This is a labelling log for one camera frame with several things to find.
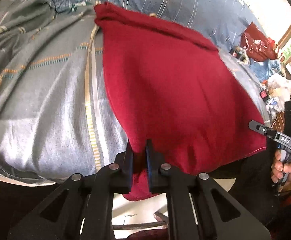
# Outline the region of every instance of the silver bolt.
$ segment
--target silver bolt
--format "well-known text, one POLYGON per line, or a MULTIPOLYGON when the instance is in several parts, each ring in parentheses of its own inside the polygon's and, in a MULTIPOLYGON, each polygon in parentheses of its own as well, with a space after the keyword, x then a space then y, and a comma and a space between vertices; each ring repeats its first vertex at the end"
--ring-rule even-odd
POLYGON ((117 163, 111 163, 110 166, 109 166, 110 170, 117 170, 119 168, 119 164, 117 163))
POLYGON ((73 175, 71 176, 71 179, 74 180, 74 181, 78 181, 78 180, 81 179, 81 174, 78 174, 78 173, 73 174, 73 175))
POLYGON ((169 163, 163 163, 161 165, 161 168, 164 169, 165 171, 171 169, 171 165, 169 163))
POLYGON ((207 175, 206 173, 202 172, 199 174, 199 178, 202 180, 207 180, 209 178, 209 175, 207 175))

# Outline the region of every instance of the white plastic bag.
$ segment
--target white plastic bag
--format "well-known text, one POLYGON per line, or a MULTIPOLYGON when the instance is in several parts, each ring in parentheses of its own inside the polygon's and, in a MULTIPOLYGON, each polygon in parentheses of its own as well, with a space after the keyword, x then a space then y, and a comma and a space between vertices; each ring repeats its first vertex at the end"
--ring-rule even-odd
POLYGON ((277 112, 283 112, 284 103, 290 100, 291 80, 287 80, 280 74, 275 73, 268 79, 268 91, 272 98, 276 98, 279 106, 277 112))

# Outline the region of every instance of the red plastic bag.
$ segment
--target red plastic bag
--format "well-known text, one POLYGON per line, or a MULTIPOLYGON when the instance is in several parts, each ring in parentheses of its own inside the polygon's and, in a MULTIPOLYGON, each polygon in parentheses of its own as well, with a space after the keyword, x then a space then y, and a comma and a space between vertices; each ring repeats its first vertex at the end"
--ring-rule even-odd
POLYGON ((252 22, 242 33, 240 46, 247 52, 249 58, 263 62, 267 59, 277 59, 277 54, 268 38, 252 22))

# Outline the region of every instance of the yellow stripe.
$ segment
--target yellow stripe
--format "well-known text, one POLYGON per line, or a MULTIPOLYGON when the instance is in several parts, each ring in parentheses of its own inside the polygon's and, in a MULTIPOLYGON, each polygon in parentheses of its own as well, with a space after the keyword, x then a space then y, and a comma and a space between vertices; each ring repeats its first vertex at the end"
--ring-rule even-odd
POLYGON ((91 54, 91 44, 92 44, 92 41, 96 34, 97 29, 98 29, 98 26, 95 25, 91 33, 90 43, 88 44, 89 48, 87 51, 87 64, 86 64, 85 79, 84 79, 84 92, 85 92, 85 108, 86 108, 86 115, 87 115, 87 128, 89 132, 91 147, 93 150, 96 171, 99 171, 101 169, 101 158, 100 158, 98 146, 96 144, 95 132, 93 128, 93 119, 92 119, 92 110, 91 110, 91 101, 90 101, 90 81, 89 81, 89 66, 90 66, 89 62, 90 62, 90 54, 91 54))

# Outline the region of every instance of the hand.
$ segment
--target hand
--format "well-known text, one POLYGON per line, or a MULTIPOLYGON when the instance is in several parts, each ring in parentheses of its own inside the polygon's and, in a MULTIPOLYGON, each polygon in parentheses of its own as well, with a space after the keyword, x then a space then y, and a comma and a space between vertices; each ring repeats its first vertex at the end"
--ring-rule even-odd
POLYGON ((291 190, 291 163, 282 164, 281 159, 281 150, 277 150, 274 155, 273 164, 271 166, 271 179, 274 183, 277 183, 279 179, 282 178, 283 172, 289 173, 287 177, 287 182, 285 183, 282 191, 291 190))

